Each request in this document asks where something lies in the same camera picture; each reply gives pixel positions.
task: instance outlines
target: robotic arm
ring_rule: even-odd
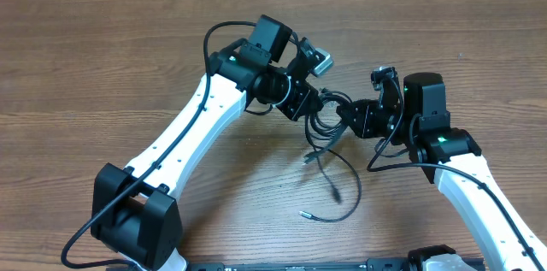
[[[404,101],[395,68],[379,68],[372,72],[371,80],[374,89],[380,91],[379,100],[355,101],[339,106],[337,113],[357,137],[388,138],[384,146],[390,141],[405,144],[412,163],[373,168],[376,156],[368,170],[422,167],[430,183],[454,205],[490,269],[544,269],[547,248],[503,195],[471,135],[450,127],[441,75],[407,76],[403,81]],[[434,258],[443,253],[423,256],[415,251],[409,260],[424,270],[450,269],[453,264]]]
[[[318,91],[306,78],[323,75],[332,66],[330,55],[306,38],[299,41],[289,27],[265,15],[256,25],[236,23],[255,26],[249,40],[242,38],[208,56],[208,73],[162,135],[125,168],[108,163],[95,179],[91,235],[141,268],[185,270],[186,262],[176,250],[182,239],[177,201],[205,152],[253,99],[276,106],[292,121],[322,109]],[[291,36],[297,56],[287,68],[274,67],[270,62],[279,61]],[[191,128],[174,144],[200,109]],[[152,167],[156,169],[145,175]],[[144,182],[138,183],[143,176]],[[120,199],[129,186],[134,191]],[[148,198],[145,204],[133,199],[138,194]],[[98,217],[115,199],[119,202]]]
[[[204,43],[207,73],[189,103],[165,132],[123,169],[108,163],[99,172],[93,217],[63,249],[66,266],[127,263],[69,262],[68,249],[90,227],[93,237],[120,252],[135,268],[185,271],[187,262],[176,249],[182,239],[177,201],[197,163],[222,130],[253,99],[277,107],[291,121],[322,109],[319,92],[306,78],[309,74],[321,76],[333,65],[327,52],[316,49],[306,38],[299,40],[289,27],[265,15],[256,24],[232,24],[255,29],[249,39],[242,38],[211,56],[207,54],[207,39],[214,29],[209,31]],[[286,68],[273,66],[271,62],[279,61],[289,41],[297,46],[296,57]],[[543,270],[547,249],[497,187],[469,133],[450,128],[442,77],[406,77],[404,101],[395,68],[376,70],[371,79],[374,89],[380,91],[379,99],[340,105],[337,113],[357,137],[387,138],[379,153],[389,143],[405,144],[412,163],[372,168],[377,153],[369,170],[422,167],[429,181],[455,206],[491,269]],[[135,200],[137,195],[147,197],[146,203]],[[450,248],[434,247],[411,251],[402,268],[470,268],[461,261]]]

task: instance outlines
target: black cable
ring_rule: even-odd
[[[271,112],[272,109],[274,109],[274,106],[270,104],[270,107],[267,110],[262,112],[253,112],[253,111],[249,111],[248,109],[245,109],[245,112],[249,114],[257,115],[257,116],[264,116],[264,115],[267,115],[269,112]]]
[[[385,142],[385,138],[381,138],[378,143],[376,143],[376,145],[374,146],[374,151],[378,152],[378,148],[380,145],[382,145],[383,143]],[[386,158],[396,158],[396,157],[399,157],[399,156],[402,156],[404,155],[405,153],[409,152],[409,149],[408,148],[405,148],[405,149],[402,149],[394,154],[390,154],[390,155],[381,155],[382,157],[386,157]]]
[[[393,130],[391,131],[390,135],[387,137],[385,142],[382,144],[382,147],[380,147],[379,150],[376,151],[376,154],[374,154],[372,160],[370,160],[370,162],[368,163],[367,171],[369,171],[369,172],[371,171],[371,167],[374,165],[374,163],[378,159],[379,155],[382,154],[382,151],[384,151],[385,147],[387,147],[387,145],[391,142],[391,139],[395,135],[395,132],[401,127],[401,124],[403,123],[404,101],[403,101],[403,95],[401,94],[401,89],[399,88],[399,84],[397,84],[397,82],[391,77],[389,77],[385,80],[389,80],[393,84],[393,86],[395,86],[395,89],[397,90],[397,94],[399,96],[399,103],[400,103],[400,105],[399,105],[399,108],[400,108],[399,120],[397,121],[397,124],[395,125],[395,127],[393,127]]]
[[[470,174],[462,172],[459,169],[451,168],[449,166],[441,165],[441,164],[412,163],[412,162],[409,162],[409,163],[399,163],[399,164],[385,165],[385,166],[379,167],[379,168],[370,168],[368,171],[369,172],[381,172],[381,171],[386,171],[386,170],[395,169],[395,168],[439,168],[439,169],[443,169],[443,170],[452,172],[454,174],[458,174],[461,177],[464,177],[464,178],[467,178],[468,180],[471,180],[473,183],[475,183],[477,186],[479,186],[480,190],[484,190],[486,192],[486,194],[488,194],[488,196],[490,196],[492,201],[496,204],[496,206],[502,212],[503,217],[505,218],[505,220],[507,221],[507,223],[511,227],[511,230],[515,234],[516,238],[519,239],[519,243],[522,244],[522,247],[524,248],[524,251],[526,252],[526,254],[528,256],[530,256],[530,259],[532,259],[533,263],[536,265],[538,270],[544,271],[543,266],[541,265],[538,258],[536,257],[536,255],[533,252],[533,248],[530,247],[530,245],[528,245],[528,243],[526,242],[526,240],[522,236],[521,232],[519,231],[519,228],[516,226],[513,219],[511,219],[511,215],[509,215],[509,212],[507,212],[507,210],[503,206],[502,202],[499,200],[499,198],[497,198],[496,194],[494,194],[494,192],[492,192],[492,190],[490,190],[490,188],[488,187],[488,185],[486,183],[476,179],[475,177],[473,177]]]
[[[323,105],[326,105],[330,102],[336,102],[340,105],[349,105],[351,103],[351,98],[348,95],[342,93],[341,91],[329,91],[327,89],[323,89],[321,91],[320,100],[323,103]],[[312,133],[310,131],[310,128],[313,128],[316,134]],[[306,139],[308,140],[308,143],[312,146],[314,151],[308,153],[308,155],[305,156],[304,162],[309,163],[309,162],[312,162],[313,160],[317,161],[319,170],[325,177],[326,181],[331,185],[332,195],[337,203],[341,203],[342,201],[339,190],[336,188],[336,186],[331,181],[331,179],[326,175],[319,157],[327,151],[331,152],[333,155],[335,155],[340,160],[342,160],[348,166],[348,168],[350,168],[351,172],[356,177],[356,183],[357,183],[357,200],[353,208],[344,216],[339,217],[337,219],[325,219],[319,216],[312,215],[305,211],[300,211],[299,214],[307,219],[314,220],[314,221],[329,222],[329,223],[343,221],[353,214],[353,212],[357,209],[357,207],[359,206],[359,203],[361,202],[362,186],[361,186],[361,179],[359,178],[359,174],[347,160],[345,160],[341,155],[339,155],[338,153],[334,152],[331,149],[331,147],[338,142],[338,140],[340,139],[340,137],[342,136],[346,128],[347,128],[347,125],[342,123],[342,121],[339,121],[336,125],[331,126],[326,124],[316,113],[305,115],[304,133],[306,135]],[[328,141],[328,143],[326,146],[319,146],[314,143],[313,139],[317,139],[320,141]]]
[[[317,145],[314,145],[313,143],[311,143],[312,146],[314,146],[315,148],[319,147]],[[357,207],[359,206],[359,203],[361,202],[361,196],[362,196],[362,187],[361,187],[361,179],[359,178],[359,174],[357,173],[357,171],[353,168],[353,166],[351,165],[351,163],[349,163],[346,159],[344,159],[343,156],[339,155],[338,153],[336,153],[335,151],[333,150],[327,150],[328,152],[332,153],[333,155],[335,155],[338,159],[342,160],[342,162],[345,163],[345,165],[348,166],[348,168],[351,169],[351,172],[353,173],[353,175],[356,177],[356,183],[357,183],[357,200],[356,200],[356,203],[353,205],[353,207],[350,209],[350,211],[348,211],[348,213],[346,213],[345,215],[339,217],[338,219],[324,219],[324,218],[321,218],[319,216],[315,216],[315,215],[312,215],[310,214],[309,212],[306,212],[306,211],[299,211],[298,213],[305,217],[306,219],[310,219],[310,220],[313,220],[313,221],[322,221],[322,222],[326,222],[326,223],[334,223],[334,222],[338,222],[338,221],[343,221],[347,218],[350,217],[350,215],[352,215]]]
[[[228,21],[228,22],[222,22],[219,23],[213,27],[211,27],[207,33],[205,34],[205,38],[203,39],[203,58],[205,60],[205,76],[207,79],[207,82],[205,84],[205,92],[203,93],[203,100],[200,102],[200,104],[197,106],[197,111],[192,116],[184,130],[179,134],[179,136],[163,151],[163,153],[155,160],[152,165],[150,165],[150,168],[148,168],[140,177],[138,177],[135,182],[133,182],[130,186],[128,186],[124,191],[122,191],[117,197],[115,197],[110,203],[108,203],[104,208],[102,208],[99,212],[97,212],[88,222],[84,224],[73,236],[72,238],[65,244],[65,246],[62,249],[61,252],[61,262],[63,265],[65,265],[68,268],[93,268],[93,267],[102,267],[107,266],[111,264],[126,264],[128,267],[135,266],[135,262],[131,262],[129,260],[125,259],[111,259],[111,260],[105,260],[101,262],[86,262],[86,263],[73,263],[70,262],[67,259],[67,254],[72,245],[91,227],[93,223],[95,223],[98,219],[100,219],[107,211],[112,209],[120,200],[124,199],[125,197],[128,197],[131,193],[135,191],[135,189],[140,186],[141,183],[144,182],[144,180],[152,174],[152,172],[157,169],[162,161],[168,156],[168,154],[174,149],[174,147],[182,140],[182,138],[190,131],[191,127],[196,122],[199,115],[202,113],[203,108],[205,108],[205,104],[207,102],[207,99],[209,98],[209,90],[211,87],[211,72],[210,72],[210,61],[209,61],[209,53],[208,53],[208,43],[209,43],[209,37],[213,33],[214,30],[216,30],[219,27],[226,27],[226,26],[255,26],[256,24],[253,22],[247,22],[247,21]]]
[[[292,38],[289,38],[289,41],[291,41],[298,49],[300,49],[300,43],[298,42],[298,34],[295,31],[292,31]]]
[[[414,114],[414,116],[412,116],[412,119],[410,120],[410,124],[409,124],[409,142],[410,144],[412,144],[414,146],[414,134],[413,134],[413,131],[414,131],[414,124],[416,122],[416,119],[420,118],[421,117],[421,114],[420,113],[416,113]]]
[[[323,103],[323,106],[327,105],[330,102],[336,102],[338,105],[347,106],[351,104],[351,98],[345,95],[344,93],[340,91],[329,91],[326,89],[323,89],[323,92],[319,95],[319,98],[321,102]],[[331,149],[342,137],[342,134],[344,133],[345,129],[348,127],[342,121],[339,121],[336,125],[331,126],[327,125],[318,115],[317,113],[312,113],[309,115],[306,115],[305,119],[306,126],[308,123],[310,126],[314,129],[314,131],[319,135],[315,136],[309,131],[309,127],[306,127],[306,138],[308,138],[308,142],[312,144],[311,138],[316,138],[319,140],[325,140],[329,141],[329,143],[326,146],[320,147],[316,146],[319,150],[314,150],[310,153],[308,153],[306,156],[304,156],[305,163],[312,162],[316,157],[324,154],[329,149]]]

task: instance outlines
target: wood grain surface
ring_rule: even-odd
[[[103,164],[123,167],[185,106],[209,27],[260,14],[332,53],[317,87],[376,98],[368,75],[380,65],[401,78],[441,73],[453,126],[473,134],[547,241],[547,0],[0,0],[0,269],[63,270],[61,248],[89,218]],[[210,51],[249,32],[219,30]],[[366,172],[375,143],[346,133],[335,149],[357,167],[362,202],[346,221],[316,223],[297,212],[344,214],[352,175],[325,159],[336,204],[317,167],[302,165],[302,121],[244,115],[187,184],[180,252],[192,262],[330,262],[448,244],[480,256],[419,169]],[[70,252],[76,262],[114,256],[89,233]]]

